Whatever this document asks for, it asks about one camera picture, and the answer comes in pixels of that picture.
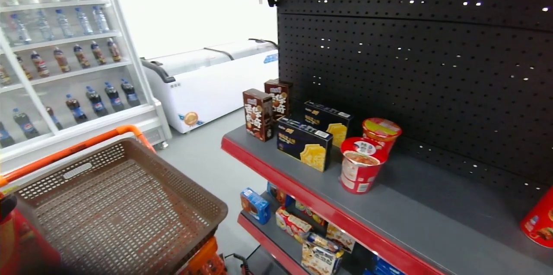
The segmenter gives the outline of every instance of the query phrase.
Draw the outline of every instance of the cracker box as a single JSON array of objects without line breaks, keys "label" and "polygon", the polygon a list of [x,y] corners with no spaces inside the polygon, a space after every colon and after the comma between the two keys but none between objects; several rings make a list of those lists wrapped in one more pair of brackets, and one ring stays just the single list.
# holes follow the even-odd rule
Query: cracker box
[{"label": "cracker box", "polygon": [[286,208],[280,207],[275,213],[276,225],[282,230],[288,232],[290,236],[294,236],[296,241],[302,243],[303,237],[308,233],[312,226],[301,220],[300,218],[290,214],[286,211]]},{"label": "cracker box", "polygon": [[250,188],[243,190],[240,193],[240,202],[242,209],[254,217],[259,223],[265,224],[271,218],[269,202],[253,192]]},{"label": "cracker box", "polygon": [[292,196],[284,193],[281,189],[277,188],[276,185],[267,181],[267,193],[269,193],[281,206],[288,206],[294,202]]},{"label": "cracker box", "polygon": [[292,83],[279,79],[265,82],[265,92],[273,97],[273,118],[290,115],[290,88]]},{"label": "cracker box", "polygon": [[338,271],[344,250],[315,233],[306,234],[302,246],[302,267],[313,275],[333,275]]},{"label": "cracker box", "polygon": [[321,218],[318,214],[315,214],[309,207],[305,206],[304,204],[296,201],[295,206],[298,210],[301,210],[304,214],[310,216],[313,221],[317,222],[318,224],[324,226],[324,224],[326,223],[323,218]]},{"label": "cracker box", "polygon": [[281,117],[276,121],[276,146],[318,171],[330,164],[332,135],[310,125]]},{"label": "cracker box", "polygon": [[331,133],[334,136],[332,144],[339,148],[346,139],[353,115],[311,101],[304,103],[304,107],[305,122],[318,130]]},{"label": "cracker box", "polygon": [[243,92],[245,127],[249,134],[265,142],[273,137],[273,98],[261,90]]},{"label": "cracker box", "polygon": [[349,253],[353,251],[353,246],[355,245],[353,237],[349,236],[346,232],[343,232],[341,228],[334,226],[334,224],[330,222],[326,228],[326,239],[342,246],[342,248]]}]

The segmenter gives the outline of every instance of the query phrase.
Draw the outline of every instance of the gray floor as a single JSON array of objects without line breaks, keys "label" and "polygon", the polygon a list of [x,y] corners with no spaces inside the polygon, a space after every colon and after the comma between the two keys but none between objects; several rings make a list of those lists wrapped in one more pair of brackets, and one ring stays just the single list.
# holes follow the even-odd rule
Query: gray floor
[{"label": "gray floor", "polygon": [[[168,148],[158,154],[227,204],[229,214],[215,234],[219,253],[247,257],[259,243],[236,222],[240,192],[250,187],[261,193],[267,181],[221,150],[223,135],[243,124],[244,113],[238,110],[185,135],[174,130]],[[238,263],[227,259],[227,264],[230,274],[239,274]]]}]

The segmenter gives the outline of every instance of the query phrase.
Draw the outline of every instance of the refrigerated display cooler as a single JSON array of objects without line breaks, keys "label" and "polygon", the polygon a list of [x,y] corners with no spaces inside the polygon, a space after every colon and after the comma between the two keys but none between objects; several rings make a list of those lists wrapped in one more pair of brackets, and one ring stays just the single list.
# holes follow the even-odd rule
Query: refrigerated display cooler
[{"label": "refrigerated display cooler", "polygon": [[243,106],[242,92],[278,78],[278,49],[249,39],[142,60],[169,125],[181,133]]},{"label": "refrigerated display cooler", "polygon": [[2,174],[121,125],[171,137],[117,0],[2,0],[0,25]]}]

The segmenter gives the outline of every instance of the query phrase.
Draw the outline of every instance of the white wall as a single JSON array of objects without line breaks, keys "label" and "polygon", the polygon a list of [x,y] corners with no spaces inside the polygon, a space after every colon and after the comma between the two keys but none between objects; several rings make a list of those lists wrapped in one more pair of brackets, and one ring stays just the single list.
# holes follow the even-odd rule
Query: white wall
[{"label": "white wall", "polygon": [[267,0],[119,0],[140,57],[261,38],[277,42],[276,8]]}]

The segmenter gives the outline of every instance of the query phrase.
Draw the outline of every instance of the red noodle cup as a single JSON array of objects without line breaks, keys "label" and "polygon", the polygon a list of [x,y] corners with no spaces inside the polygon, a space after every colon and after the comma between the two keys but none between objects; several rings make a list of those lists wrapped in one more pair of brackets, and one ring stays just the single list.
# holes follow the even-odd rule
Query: red noodle cup
[{"label": "red noodle cup", "polygon": [[401,135],[401,128],[394,122],[371,117],[363,121],[363,137],[376,143],[377,149],[390,153],[395,140]]},{"label": "red noodle cup", "polygon": [[344,155],[340,175],[342,186],[354,194],[368,192],[380,168],[388,159],[388,153],[377,150],[374,141],[363,137],[344,140],[340,150]]},{"label": "red noodle cup", "polygon": [[553,187],[520,222],[520,228],[539,245],[553,248]]}]

